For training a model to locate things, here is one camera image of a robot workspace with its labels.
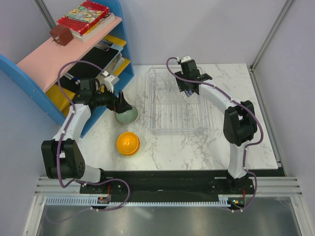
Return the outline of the yellow-orange plastic bowl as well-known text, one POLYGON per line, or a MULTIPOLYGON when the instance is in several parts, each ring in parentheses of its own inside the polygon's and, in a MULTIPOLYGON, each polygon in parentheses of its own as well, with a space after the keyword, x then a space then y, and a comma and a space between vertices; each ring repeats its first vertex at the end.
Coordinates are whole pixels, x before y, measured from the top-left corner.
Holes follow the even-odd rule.
POLYGON ((140 139, 133 132, 124 132, 117 138, 116 149, 124 156, 132 156, 140 149, 140 139))

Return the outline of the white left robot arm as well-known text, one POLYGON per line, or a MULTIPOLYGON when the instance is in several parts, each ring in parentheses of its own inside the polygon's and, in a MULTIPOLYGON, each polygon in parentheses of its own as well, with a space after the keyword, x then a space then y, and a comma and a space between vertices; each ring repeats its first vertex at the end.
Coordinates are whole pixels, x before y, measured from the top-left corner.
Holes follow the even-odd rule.
POLYGON ((84 126, 97 107, 106 107, 117 114, 132 110, 125 100, 124 93, 114 94, 117 77, 109 75, 104 78, 104 91, 99 91, 96 81, 82 79, 77 95, 70 101, 69 113, 58 133, 48 141, 43 141, 41 152, 46 175, 50 179, 58 179, 65 188, 64 179, 90 182, 96 193, 104 193, 108 181, 101 177, 102 170, 85 163, 78 147, 78 141, 84 126))

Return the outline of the green celadon ceramic bowl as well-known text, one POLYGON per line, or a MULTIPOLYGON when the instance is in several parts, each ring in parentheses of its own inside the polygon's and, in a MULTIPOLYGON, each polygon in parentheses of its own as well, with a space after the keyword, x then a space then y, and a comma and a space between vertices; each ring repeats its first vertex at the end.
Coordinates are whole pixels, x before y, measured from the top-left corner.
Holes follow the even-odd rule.
POLYGON ((132 105, 132 109, 123 113, 116 113, 116 119, 122 124, 130 124, 134 122, 138 117, 138 110, 132 105))

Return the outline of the red patterned ceramic bowl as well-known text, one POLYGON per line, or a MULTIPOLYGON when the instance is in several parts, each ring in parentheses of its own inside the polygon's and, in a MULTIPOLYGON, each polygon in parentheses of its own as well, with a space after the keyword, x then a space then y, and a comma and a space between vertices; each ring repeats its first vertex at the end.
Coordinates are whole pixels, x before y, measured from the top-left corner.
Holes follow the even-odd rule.
POLYGON ((185 93, 185 95, 186 95, 187 97, 191 97, 191 96, 194 95, 194 91, 191 90, 191 89, 186 89, 186 90, 184 90, 184 93, 185 93))

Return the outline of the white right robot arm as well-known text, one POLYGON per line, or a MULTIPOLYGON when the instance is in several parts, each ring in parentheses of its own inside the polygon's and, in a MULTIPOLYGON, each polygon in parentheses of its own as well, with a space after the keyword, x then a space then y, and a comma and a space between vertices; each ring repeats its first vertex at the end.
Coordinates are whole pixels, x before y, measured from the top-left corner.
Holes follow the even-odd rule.
POLYGON ((225 187, 230 193, 238 193, 243 188, 243 178, 247 172, 246 145, 257 132, 257 123, 248 111, 254 114, 253 103, 249 100, 241 102, 217 87, 208 74, 201 74, 196 63, 189 56, 176 58, 181 71, 175 73, 180 92, 186 96, 194 93, 210 101, 223 113, 223 134, 230 143, 230 158, 228 173, 231 178, 225 181, 225 187))

